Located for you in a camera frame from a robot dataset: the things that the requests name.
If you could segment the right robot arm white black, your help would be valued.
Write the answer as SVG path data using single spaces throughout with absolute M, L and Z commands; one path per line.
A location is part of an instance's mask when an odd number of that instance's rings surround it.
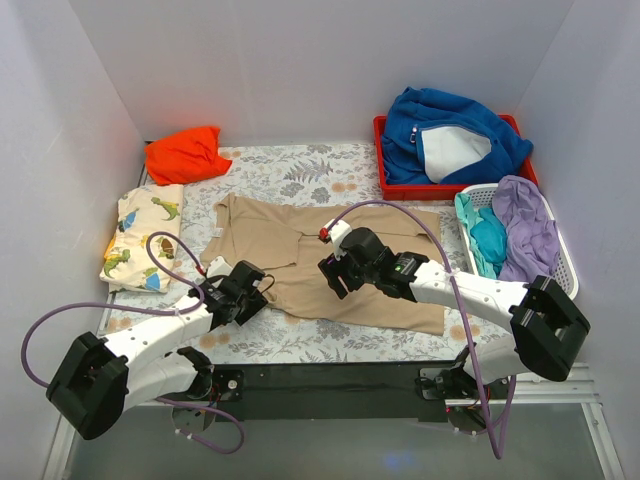
M 450 273 L 444 265 L 413 253 L 395 253 L 366 227 L 343 221 L 319 233 L 334 251 L 318 267 L 340 298 L 374 286 L 388 297 L 455 308 L 488 320 L 508 336 L 465 347 L 452 367 L 423 377 L 423 392 L 435 398 L 477 398 L 513 375 L 532 372 L 566 380 L 590 331 L 573 300 L 552 278 L 530 283 Z

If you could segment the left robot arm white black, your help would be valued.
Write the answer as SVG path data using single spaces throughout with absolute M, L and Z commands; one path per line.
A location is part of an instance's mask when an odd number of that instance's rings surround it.
M 214 390 L 211 360 L 188 341 L 251 319 L 268 303 L 263 270 L 246 261 L 214 263 L 213 276 L 172 307 L 99 338 L 77 337 L 46 390 L 47 399 L 85 440 L 108 431 L 123 412 L 167 394 L 205 399 Z

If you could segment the beige t shirt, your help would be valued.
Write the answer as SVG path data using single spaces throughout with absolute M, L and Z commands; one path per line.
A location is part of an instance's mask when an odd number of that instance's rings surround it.
M 319 230 L 342 207 L 273 205 L 235 194 L 218 202 L 216 231 L 200 259 L 210 265 L 223 257 L 229 265 L 244 260 L 275 277 L 266 293 L 269 305 L 303 319 L 399 328 L 440 335 L 444 309 L 385 296 L 372 285 L 339 299 L 318 264 L 333 249 Z

